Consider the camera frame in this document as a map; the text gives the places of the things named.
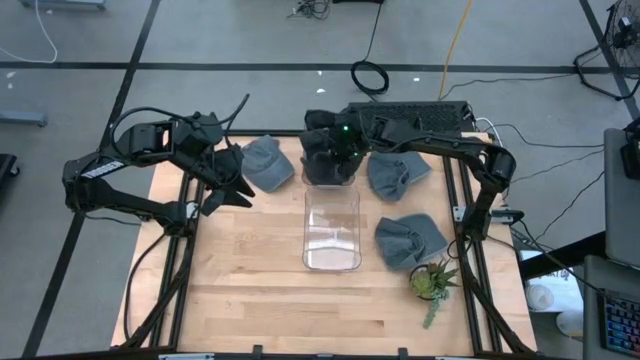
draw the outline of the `transparent bin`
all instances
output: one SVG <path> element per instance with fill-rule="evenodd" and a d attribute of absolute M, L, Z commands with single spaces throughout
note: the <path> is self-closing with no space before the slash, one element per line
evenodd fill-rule
<path fill-rule="evenodd" d="M 358 190 L 350 186 L 314 186 L 304 199 L 305 266 L 325 271 L 357 269 L 362 262 Z"/>

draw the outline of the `wooden table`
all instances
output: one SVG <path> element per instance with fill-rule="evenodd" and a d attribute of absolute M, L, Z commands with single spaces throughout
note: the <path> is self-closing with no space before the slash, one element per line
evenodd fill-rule
<path fill-rule="evenodd" d="M 250 140 L 233 139 L 241 145 Z M 421 212 L 433 218 L 448 241 L 453 239 L 442 159 L 423 154 L 433 172 L 411 185 L 398 203 L 382 202 L 372 193 L 365 159 L 352 185 L 360 192 L 362 264 L 353 272 L 322 273 L 302 263 L 307 186 L 301 181 L 299 140 L 280 138 L 280 148 L 294 164 L 293 179 L 273 194 L 254 189 L 250 209 L 221 207 L 200 219 L 179 351 L 248 353 L 261 344 L 265 353 L 393 355 L 406 347 L 410 355 L 473 355 L 462 289 L 451 291 L 431 328 L 423 329 L 428 304 L 413 296 L 407 273 L 386 269 L 373 237 L 382 216 Z M 459 180 L 457 168 L 454 175 Z M 177 199 L 181 178 L 182 171 L 173 165 L 158 165 L 149 198 Z M 464 203 L 459 182 L 457 187 Z M 472 188 L 477 195 L 479 184 L 473 177 Z M 156 223 L 144 224 L 134 258 L 159 234 Z M 492 225 L 489 234 L 511 243 L 505 225 Z M 155 249 L 138 269 L 131 329 L 157 299 L 167 244 Z M 484 252 L 496 307 L 523 342 L 535 348 L 513 250 L 485 241 Z M 477 308 L 483 347 L 490 349 L 484 312 L 479 303 Z M 172 312 L 165 316 L 170 319 Z M 164 343 L 168 332 L 163 331 Z M 121 309 L 112 342 L 123 340 Z"/>

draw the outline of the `succulent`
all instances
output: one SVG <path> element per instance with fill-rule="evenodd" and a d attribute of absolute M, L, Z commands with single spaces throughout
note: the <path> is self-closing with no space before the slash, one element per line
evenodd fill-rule
<path fill-rule="evenodd" d="M 413 293 L 421 299 L 431 300 L 431 309 L 424 320 L 425 329 L 431 326 L 440 303 L 449 298 L 449 286 L 458 286 L 450 281 L 456 275 L 458 269 L 446 271 L 449 260 L 441 260 L 438 264 L 422 265 L 413 270 L 411 274 L 411 288 Z"/>

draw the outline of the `concrete floor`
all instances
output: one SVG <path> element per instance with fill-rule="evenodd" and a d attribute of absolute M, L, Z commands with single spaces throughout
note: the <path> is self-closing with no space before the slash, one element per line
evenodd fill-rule
<path fill-rule="evenodd" d="M 184 63 L 349 64 L 364 56 L 377 7 L 340 4 L 324 21 L 286 19 L 295 0 L 162 0 L 141 61 Z M 388 0 L 370 60 L 386 64 L 441 65 L 466 1 Z M 611 0 L 590 0 L 604 26 Z M 63 62 L 126 63 L 151 0 L 110 1 L 108 11 L 41 6 L 42 19 Z M 567 66 L 595 38 L 578 0 L 478 1 L 458 42 L 455 65 L 502 65 L 511 73 L 452 72 L 448 85 L 472 79 L 540 77 L 510 66 Z M 0 46 L 23 57 L 50 58 L 32 9 L 0 2 Z M 7 68 L 0 53 L 0 109 L 46 112 L 49 126 L 0 125 L 0 152 L 16 154 L 22 174 L 0 207 L 0 358 L 22 354 L 72 218 L 60 184 L 66 160 L 97 146 L 124 76 L 122 70 Z M 589 66 L 606 66 L 598 58 Z M 391 72 L 383 101 L 435 100 L 439 72 Z M 611 75 L 591 81 L 617 91 Z M 245 93 L 251 99 L 234 127 L 299 129 L 306 109 L 340 110 L 366 101 L 347 71 L 139 70 L 124 108 L 150 105 L 178 113 L 228 114 Z M 631 117 L 624 103 L 580 85 L 577 76 L 539 82 L 500 82 L 458 88 L 448 100 L 469 101 L 477 117 L 517 126 L 530 140 L 597 144 L 603 130 Z M 141 115 L 137 120 L 154 118 Z M 532 148 L 500 128 L 516 156 L 516 177 L 589 152 Z M 512 207 L 542 232 L 603 168 L 602 156 L 513 186 Z M 124 191 L 145 195 L 152 169 L 113 175 Z M 571 243 L 604 228 L 602 182 L 586 192 L 542 242 Z M 120 307 L 137 229 L 85 222 L 39 354 L 106 349 Z M 581 344 L 564 338 L 554 318 L 532 316 L 540 349 L 581 357 Z"/>

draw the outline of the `gray cap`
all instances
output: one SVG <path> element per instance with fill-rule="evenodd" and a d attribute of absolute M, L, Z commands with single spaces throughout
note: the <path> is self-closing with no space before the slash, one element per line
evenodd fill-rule
<path fill-rule="evenodd" d="M 371 153 L 367 174 L 373 192 L 382 200 L 398 201 L 409 184 L 427 176 L 431 167 L 415 151 L 399 154 Z"/>
<path fill-rule="evenodd" d="M 269 135 L 242 147 L 242 174 L 264 192 L 273 192 L 295 173 L 291 161 Z"/>
<path fill-rule="evenodd" d="M 384 263 L 391 270 L 412 269 L 447 247 L 447 240 L 425 214 L 398 220 L 383 217 L 376 227 L 375 238 Z"/>

